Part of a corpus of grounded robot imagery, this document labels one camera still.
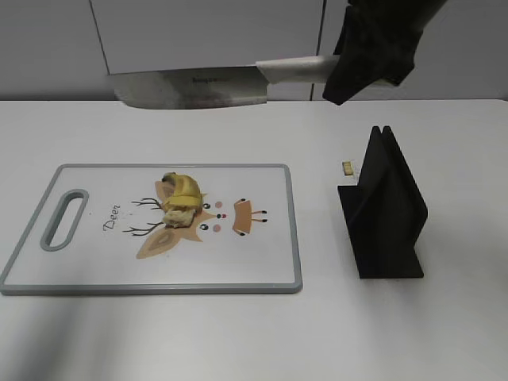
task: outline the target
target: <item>table surface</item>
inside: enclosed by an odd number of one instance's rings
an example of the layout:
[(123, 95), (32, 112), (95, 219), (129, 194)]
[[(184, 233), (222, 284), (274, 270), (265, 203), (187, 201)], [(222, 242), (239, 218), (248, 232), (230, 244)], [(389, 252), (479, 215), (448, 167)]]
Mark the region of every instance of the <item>table surface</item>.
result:
[[(63, 163), (285, 163), (293, 295), (0, 297), (0, 379), (508, 379), (508, 103), (135, 110), (0, 102), (0, 267)], [(429, 208), (424, 279), (360, 280), (337, 184), (390, 125)]]

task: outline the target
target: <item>knife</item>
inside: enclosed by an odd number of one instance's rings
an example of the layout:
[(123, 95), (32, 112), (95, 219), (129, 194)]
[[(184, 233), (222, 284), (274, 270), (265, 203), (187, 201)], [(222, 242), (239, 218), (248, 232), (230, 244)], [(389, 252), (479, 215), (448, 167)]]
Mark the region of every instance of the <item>knife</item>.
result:
[(326, 83), (339, 56), (259, 61), (237, 67), (144, 71), (110, 75), (114, 92), (141, 109), (211, 109), (267, 102), (276, 83)]

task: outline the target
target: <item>banana peel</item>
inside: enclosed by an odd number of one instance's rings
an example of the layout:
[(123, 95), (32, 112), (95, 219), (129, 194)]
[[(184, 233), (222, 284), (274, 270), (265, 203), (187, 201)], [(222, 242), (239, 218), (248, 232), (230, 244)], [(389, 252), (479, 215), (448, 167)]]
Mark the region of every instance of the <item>banana peel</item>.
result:
[(191, 226), (194, 216), (201, 213), (203, 207), (203, 195), (198, 183), (190, 176), (174, 172), (165, 174), (162, 181), (175, 187), (173, 195), (162, 203), (162, 209), (166, 212), (163, 222), (173, 228)]

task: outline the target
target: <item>white cabinet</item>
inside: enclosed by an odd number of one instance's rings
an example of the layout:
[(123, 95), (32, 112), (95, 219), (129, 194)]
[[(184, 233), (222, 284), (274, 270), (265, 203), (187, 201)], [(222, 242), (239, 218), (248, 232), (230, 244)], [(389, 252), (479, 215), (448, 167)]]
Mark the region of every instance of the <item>white cabinet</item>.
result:
[[(321, 54), (331, 54), (341, 33), (347, 0), (328, 0)], [(508, 2), (448, 0), (426, 26), (416, 68), (398, 88), (370, 87), (354, 99), (508, 97)], [(314, 99), (322, 99), (316, 86)]]
[[(312, 56), (318, 0), (93, 0), (111, 73), (253, 64)], [(277, 85), (270, 99), (309, 99)]]
[(113, 99), (86, 0), (0, 2), (0, 99)]

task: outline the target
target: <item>deer antler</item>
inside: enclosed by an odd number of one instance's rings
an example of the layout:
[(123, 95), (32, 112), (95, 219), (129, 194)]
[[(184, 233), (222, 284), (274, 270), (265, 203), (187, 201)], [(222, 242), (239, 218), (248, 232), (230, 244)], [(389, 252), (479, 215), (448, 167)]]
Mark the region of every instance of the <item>deer antler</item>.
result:
[(129, 230), (122, 230), (123, 233), (131, 233), (133, 236), (135, 237), (142, 237), (142, 236), (147, 236), (148, 234), (150, 234), (157, 226), (161, 226), (163, 224), (163, 222), (159, 222), (158, 224), (152, 224), (152, 223), (148, 223), (147, 225), (150, 225), (151, 228), (148, 228), (148, 229), (138, 229), (138, 228), (133, 228), (132, 226), (130, 226), (130, 229)]
[(162, 210), (162, 206), (154, 198), (142, 198), (141, 201), (131, 201), (131, 203), (132, 204), (136, 204), (136, 206), (155, 205), (156, 207), (155, 208), (151, 208), (152, 210), (157, 210), (157, 209), (161, 209)]

